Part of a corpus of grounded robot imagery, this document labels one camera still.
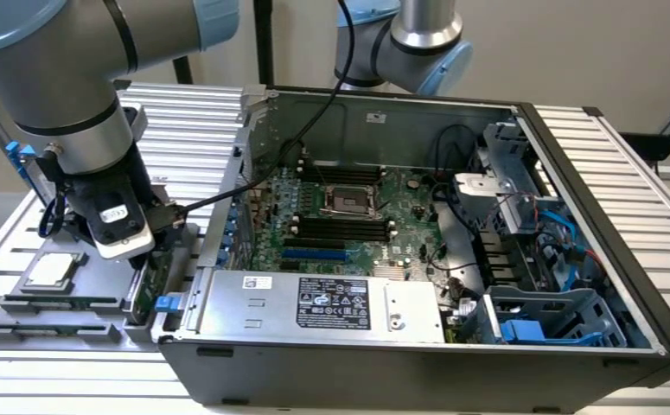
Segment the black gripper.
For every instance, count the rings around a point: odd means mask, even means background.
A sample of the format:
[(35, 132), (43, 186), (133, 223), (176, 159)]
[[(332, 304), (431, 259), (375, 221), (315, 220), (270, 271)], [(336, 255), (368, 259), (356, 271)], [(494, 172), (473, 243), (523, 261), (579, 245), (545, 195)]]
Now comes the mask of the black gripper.
[(140, 151), (132, 145), (108, 168), (63, 174), (64, 195), (79, 224), (69, 226), (105, 260), (139, 270), (152, 252), (167, 252), (184, 229), (180, 208), (152, 190)]

